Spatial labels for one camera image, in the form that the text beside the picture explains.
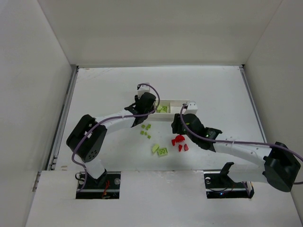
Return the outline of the green slope lego brick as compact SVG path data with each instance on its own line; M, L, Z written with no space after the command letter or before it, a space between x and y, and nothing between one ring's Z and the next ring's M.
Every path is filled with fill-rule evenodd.
M157 112L160 113L161 110L162 110L162 106L159 105L158 108L157 108Z

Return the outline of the green 2x2 lego brick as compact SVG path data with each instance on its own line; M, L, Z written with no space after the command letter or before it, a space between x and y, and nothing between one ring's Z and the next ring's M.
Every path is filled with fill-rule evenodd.
M163 106L160 110L161 113L167 113L167 107Z

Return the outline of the red arch lego piece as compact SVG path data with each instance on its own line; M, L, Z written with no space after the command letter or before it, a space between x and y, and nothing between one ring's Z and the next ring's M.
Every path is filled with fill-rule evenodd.
M174 139L171 140L172 146L175 146L177 143L182 143L185 141L185 137L183 135L177 135Z

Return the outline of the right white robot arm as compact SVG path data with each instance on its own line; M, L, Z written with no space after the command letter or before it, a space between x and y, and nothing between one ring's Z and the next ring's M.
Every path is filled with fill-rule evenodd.
M175 114L171 124L174 134L187 135L198 147L246 160L247 165L227 162L220 174L235 183L251 181L268 183L273 188L290 192L301 168L300 156L285 144L276 142L236 141L228 139L221 130L205 127L192 114Z

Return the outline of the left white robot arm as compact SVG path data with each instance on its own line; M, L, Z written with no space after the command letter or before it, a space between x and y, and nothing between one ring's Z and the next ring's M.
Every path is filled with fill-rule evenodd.
M135 96L135 102L122 111L97 119L89 114L81 117L73 131L66 140L66 145L80 158L80 163L85 165L87 175L101 184L107 175L97 155L105 137L115 131L132 128L143 123L148 115L154 112L156 96L145 92L140 97Z

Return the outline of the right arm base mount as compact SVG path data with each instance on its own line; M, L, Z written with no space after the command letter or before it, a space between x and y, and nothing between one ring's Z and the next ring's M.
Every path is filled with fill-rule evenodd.
M208 199L251 199L254 188L251 182L234 182L229 176L233 162L226 163L221 170L204 171L205 192Z

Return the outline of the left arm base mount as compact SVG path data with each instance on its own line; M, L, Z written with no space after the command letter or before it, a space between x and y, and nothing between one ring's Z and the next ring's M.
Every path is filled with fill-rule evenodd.
M75 174L77 180L76 199L115 200L120 197L121 172L106 172L100 179L94 179L85 173Z

